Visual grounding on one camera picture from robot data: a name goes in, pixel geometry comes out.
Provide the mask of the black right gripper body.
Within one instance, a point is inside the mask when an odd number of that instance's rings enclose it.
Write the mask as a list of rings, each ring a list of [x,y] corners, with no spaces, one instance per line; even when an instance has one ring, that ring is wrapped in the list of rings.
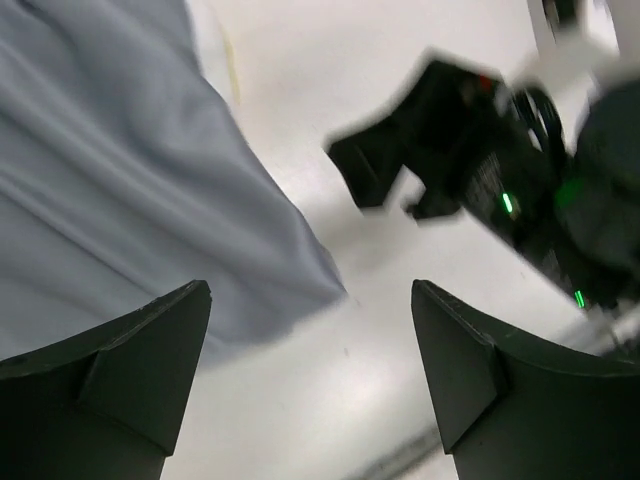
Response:
[[[639,198],[566,150],[538,87],[496,102],[500,82],[429,62],[411,91],[415,220],[468,211],[581,307],[639,298]]]

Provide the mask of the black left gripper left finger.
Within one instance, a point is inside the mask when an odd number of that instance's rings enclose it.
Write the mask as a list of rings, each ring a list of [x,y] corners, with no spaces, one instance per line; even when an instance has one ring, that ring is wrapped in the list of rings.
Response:
[[[156,480],[172,456],[211,308],[192,281],[1,363],[1,476]]]

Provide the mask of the grey pillowcase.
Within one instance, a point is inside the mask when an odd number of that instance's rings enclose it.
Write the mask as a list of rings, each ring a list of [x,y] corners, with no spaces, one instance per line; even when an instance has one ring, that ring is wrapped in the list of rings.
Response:
[[[1,5],[1,354],[207,282],[212,360],[344,297],[245,141],[202,1]]]

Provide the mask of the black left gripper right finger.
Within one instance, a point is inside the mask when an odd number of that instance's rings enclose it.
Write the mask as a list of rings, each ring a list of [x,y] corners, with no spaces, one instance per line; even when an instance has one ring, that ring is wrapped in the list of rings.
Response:
[[[639,316],[552,342],[417,280],[411,310],[441,444],[462,479],[635,479]]]

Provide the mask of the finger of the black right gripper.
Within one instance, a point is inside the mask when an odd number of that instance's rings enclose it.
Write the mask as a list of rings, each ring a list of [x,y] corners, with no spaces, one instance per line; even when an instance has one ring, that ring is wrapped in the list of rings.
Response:
[[[329,137],[325,151],[359,210],[382,207],[406,157],[403,114],[390,112],[338,132]]]

